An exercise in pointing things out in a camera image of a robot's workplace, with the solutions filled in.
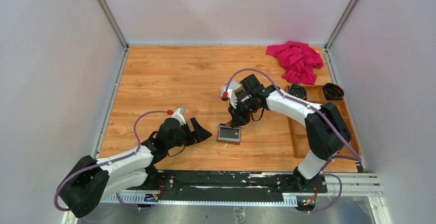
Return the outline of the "beige oval card tray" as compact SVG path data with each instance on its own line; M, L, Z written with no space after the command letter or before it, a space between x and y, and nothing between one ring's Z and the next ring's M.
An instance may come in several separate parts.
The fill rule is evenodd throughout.
M233 92L239 91L241 87L241 84L235 80L225 83L220 89L220 97L223 96L224 92L227 92L228 96L230 96Z

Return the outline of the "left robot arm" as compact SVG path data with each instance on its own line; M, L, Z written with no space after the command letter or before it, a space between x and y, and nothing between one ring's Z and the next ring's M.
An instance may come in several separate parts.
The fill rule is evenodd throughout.
M150 136L127 152L94 159L82 157L58 186L54 203L65 204L77 218L91 213L104 199L123 190L142 186L146 190L163 187L155 164L169 156L174 147L186 148L212 136L195 118L188 125L180 118L167 118Z

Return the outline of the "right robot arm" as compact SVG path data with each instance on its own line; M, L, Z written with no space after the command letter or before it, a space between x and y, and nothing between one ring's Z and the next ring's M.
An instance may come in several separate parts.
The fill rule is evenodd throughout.
M232 128L247 125L259 109L275 111L305 127L309 152L293 171L294 186L301 192L313 187L327 162L352 139L335 104L317 104L293 97L275 83L265 87L254 74L239 82L228 81L221 87L220 97L229 103Z

